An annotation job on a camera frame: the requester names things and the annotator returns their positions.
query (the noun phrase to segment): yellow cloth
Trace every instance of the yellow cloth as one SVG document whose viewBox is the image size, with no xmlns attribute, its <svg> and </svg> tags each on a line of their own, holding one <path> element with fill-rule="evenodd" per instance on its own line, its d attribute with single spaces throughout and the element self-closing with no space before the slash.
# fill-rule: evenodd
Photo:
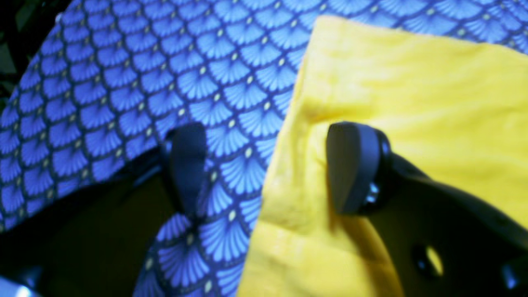
<svg viewBox="0 0 528 297">
<path fill-rule="evenodd" d="M 528 57 L 318 19 L 263 188 L 240 296 L 400 296 L 364 219 L 334 214 L 331 123 L 366 123 L 432 178 L 528 226 Z"/>
</svg>

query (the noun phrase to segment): clip jaw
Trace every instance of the clip jaw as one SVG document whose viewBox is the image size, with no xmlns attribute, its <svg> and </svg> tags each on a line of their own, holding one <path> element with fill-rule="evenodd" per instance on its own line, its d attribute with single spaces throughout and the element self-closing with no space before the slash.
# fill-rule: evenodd
<svg viewBox="0 0 528 297">
<path fill-rule="evenodd" d="M 367 216 L 407 297 L 524 296 L 528 231 L 392 153 L 387 137 L 356 123 L 333 124 L 328 177 L 336 211 Z M 441 271 L 427 255 L 434 249 Z"/>
</svg>

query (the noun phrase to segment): blue patterned fabric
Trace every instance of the blue patterned fabric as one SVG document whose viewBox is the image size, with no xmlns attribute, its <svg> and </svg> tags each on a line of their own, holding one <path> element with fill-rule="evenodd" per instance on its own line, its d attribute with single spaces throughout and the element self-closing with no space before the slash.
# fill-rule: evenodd
<svg viewBox="0 0 528 297">
<path fill-rule="evenodd" d="M 135 294 L 234 295 L 316 17 L 527 53 L 527 8 L 528 0 L 74 0 L 1 116 L 0 228 L 200 121 L 211 153 L 197 213 L 159 231 Z"/>
</svg>

